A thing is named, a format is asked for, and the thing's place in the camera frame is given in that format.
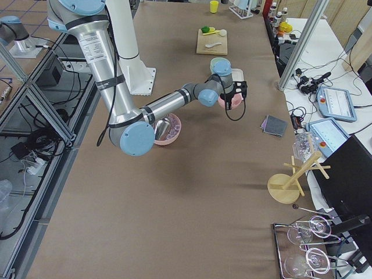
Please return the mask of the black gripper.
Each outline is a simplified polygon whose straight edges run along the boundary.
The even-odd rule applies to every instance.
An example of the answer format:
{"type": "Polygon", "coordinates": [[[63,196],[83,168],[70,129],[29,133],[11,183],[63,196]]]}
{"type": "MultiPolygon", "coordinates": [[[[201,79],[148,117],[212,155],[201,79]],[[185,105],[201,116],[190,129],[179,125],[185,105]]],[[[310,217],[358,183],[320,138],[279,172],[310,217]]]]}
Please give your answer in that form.
{"type": "Polygon", "coordinates": [[[231,109],[231,101],[235,94],[241,93],[243,97],[243,101],[244,101],[247,96],[247,89],[248,89],[248,86],[247,86],[246,81],[242,81],[242,82],[234,81],[231,92],[224,93],[224,101],[225,101],[224,108],[231,109]]]}

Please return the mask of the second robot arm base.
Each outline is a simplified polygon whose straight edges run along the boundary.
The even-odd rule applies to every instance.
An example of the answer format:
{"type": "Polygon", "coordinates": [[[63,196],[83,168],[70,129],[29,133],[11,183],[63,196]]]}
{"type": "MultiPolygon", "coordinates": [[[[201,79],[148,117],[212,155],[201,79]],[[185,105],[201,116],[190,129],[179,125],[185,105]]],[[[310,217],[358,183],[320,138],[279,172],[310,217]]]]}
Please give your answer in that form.
{"type": "Polygon", "coordinates": [[[41,51],[37,48],[40,39],[32,38],[17,16],[4,16],[1,18],[1,44],[6,47],[12,42],[15,45],[9,52],[14,58],[35,59],[41,51]]]}

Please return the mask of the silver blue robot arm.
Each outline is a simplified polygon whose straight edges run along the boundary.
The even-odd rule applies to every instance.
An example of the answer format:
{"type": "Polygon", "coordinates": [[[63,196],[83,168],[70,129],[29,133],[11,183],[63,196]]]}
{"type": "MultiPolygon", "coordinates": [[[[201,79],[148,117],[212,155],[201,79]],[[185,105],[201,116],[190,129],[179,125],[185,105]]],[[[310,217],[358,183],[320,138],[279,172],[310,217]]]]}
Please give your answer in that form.
{"type": "Polygon", "coordinates": [[[135,106],[135,87],[150,85],[154,72],[140,59],[128,1],[48,1],[51,29],[76,37],[109,112],[104,133],[124,153],[147,153],[161,133],[156,124],[174,110],[199,101],[211,107],[219,99],[229,110],[235,96],[246,97],[245,81],[234,81],[230,62],[218,61],[201,84],[188,83],[147,104],[135,106]]]}

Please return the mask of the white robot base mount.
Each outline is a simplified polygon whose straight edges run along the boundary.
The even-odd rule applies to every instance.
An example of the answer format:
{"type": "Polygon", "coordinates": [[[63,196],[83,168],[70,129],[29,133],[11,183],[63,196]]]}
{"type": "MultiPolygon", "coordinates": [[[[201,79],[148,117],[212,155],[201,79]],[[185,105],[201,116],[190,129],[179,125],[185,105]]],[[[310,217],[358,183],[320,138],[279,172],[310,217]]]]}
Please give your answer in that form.
{"type": "Polygon", "coordinates": [[[145,66],[140,58],[129,1],[107,0],[119,65],[132,95],[150,95],[156,69],[145,66]]]}

